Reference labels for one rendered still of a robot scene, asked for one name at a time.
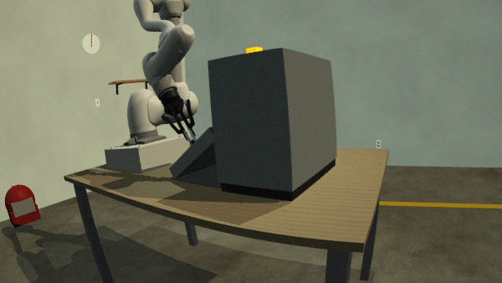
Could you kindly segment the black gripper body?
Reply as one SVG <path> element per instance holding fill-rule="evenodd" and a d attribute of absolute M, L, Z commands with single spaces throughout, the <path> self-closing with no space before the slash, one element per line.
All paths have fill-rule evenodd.
<path fill-rule="evenodd" d="M 181 107 L 181 109 L 183 110 L 183 99 L 180 97 L 180 95 L 178 94 L 177 90 L 168 90 L 166 91 L 162 96 L 161 96 L 161 103 L 163 104 L 164 106 L 164 111 L 172 116 L 172 112 L 170 111 L 169 107 L 172 106 L 173 110 L 175 111 L 175 113 L 178 115 L 179 114 L 179 111 L 177 109 L 177 107 L 175 106 L 175 103 L 178 103 L 178 105 Z"/>

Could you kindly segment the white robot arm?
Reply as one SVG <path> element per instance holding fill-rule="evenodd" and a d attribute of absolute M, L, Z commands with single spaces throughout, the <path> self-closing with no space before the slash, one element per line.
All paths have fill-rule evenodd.
<path fill-rule="evenodd" d="M 182 82 L 182 62 L 180 62 L 192 47 L 195 38 L 190 26 L 180 24 L 182 13 L 188 10 L 190 3 L 191 0 L 134 0 L 133 2 L 141 26 L 149 32 L 163 32 L 159 38 L 157 52 L 150 52 L 142 60 L 144 75 L 156 96 L 147 89 L 131 93 L 127 106 L 131 139 L 128 139 L 124 146 L 166 139 L 166 136 L 158 136 L 156 127 L 169 124 L 161 118 L 165 112 L 161 96 L 168 90 L 175 89 L 183 100 L 189 99 L 192 115 L 197 112 L 197 97 L 193 92 L 189 92 L 187 84 Z M 153 13 L 158 13 L 161 20 L 154 20 Z"/>

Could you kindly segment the dark grey cabinet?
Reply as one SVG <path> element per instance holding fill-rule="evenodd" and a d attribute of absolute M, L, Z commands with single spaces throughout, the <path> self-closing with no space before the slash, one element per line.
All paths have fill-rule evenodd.
<path fill-rule="evenodd" d="M 246 50 L 207 62 L 213 127 L 191 140 L 171 179 L 293 201 L 336 164 L 331 63 L 285 48 Z"/>

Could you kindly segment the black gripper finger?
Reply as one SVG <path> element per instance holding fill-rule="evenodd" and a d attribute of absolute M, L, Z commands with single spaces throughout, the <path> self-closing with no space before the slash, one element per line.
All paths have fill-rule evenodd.
<path fill-rule="evenodd" d="M 180 127 L 181 130 L 178 130 L 175 125 L 168 119 L 168 115 L 167 113 L 165 112 L 163 116 L 161 116 L 161 118 L 164 120 L 164 121 L 167 121 L 169 123 L 169 125 L 176 131 L 177 134 L 183 134 L 184 137 L 186 138 L 187 141 L 189 141 L 190 145 L 192 145 L 191 143 L 191 139 L 189 138 L 188 134 L 186 133 L 184 127 L 182 126 L 182 123 L 180 122 L 177 114 L 175 113 L 175 111 L 173 110 L 172 106 L 169 107 L 170 111 L 172 112 L 178 126 Z"/>
<path fill-rule="evenodd" d="M 175 106 L 177 107 L 177 109 L 178 109 L 178 111 L 179 111 L 182 119 L 184 120 L 184 122 L 185 122 L 185 124 L 186 124 L 186 126 L 187 126 L 187 128 L 188 128 L 188 130 L 190 132 L 190 134 L 192 135 L 193 140 L 196 141 L 195 133 L 192 130 L 192 127 L 195 125 L 195 122 L 193 120 L 193 116 L 192 116 L 192 112 L 191 112 L 191 101 L 189 99 L 188 100 L 184 100 L 183 104 L 185 104 L 187 106 L 187 112 L 188 112 L 189 119 L 190 119 L 190 122 L 191 122 L 190 124 L 188 123 L 187 118 L 185 117 L 185 115 L 184 115 L 181 107 L 178 105 L 177 102 L 175 103 Z"/>

